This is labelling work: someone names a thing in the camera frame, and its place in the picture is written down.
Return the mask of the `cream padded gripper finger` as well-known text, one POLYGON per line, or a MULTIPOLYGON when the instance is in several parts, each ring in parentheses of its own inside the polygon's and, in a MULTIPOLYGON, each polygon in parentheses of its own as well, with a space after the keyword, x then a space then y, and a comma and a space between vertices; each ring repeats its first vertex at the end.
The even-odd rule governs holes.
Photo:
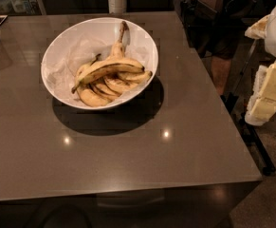
POLYGON ((253 94, 245 115, 247 124, 261 126, 276 113, 276 61, 270 66, 259 66, 256 72, 253 94))

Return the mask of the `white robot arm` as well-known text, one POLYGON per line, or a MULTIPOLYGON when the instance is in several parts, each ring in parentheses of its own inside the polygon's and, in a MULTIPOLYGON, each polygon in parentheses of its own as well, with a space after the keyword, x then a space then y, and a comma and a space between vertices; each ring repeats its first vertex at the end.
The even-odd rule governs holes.
MULTIPOLYGON (((251 27, 245 35, 255 40, 263 39, 265 51, 276 58, 276 6, 251 27)), ((245 121, 261 126, 276 113, 276 60, 269 66, 259 66, 253 85, 253 93, 248 100, 245 121)))

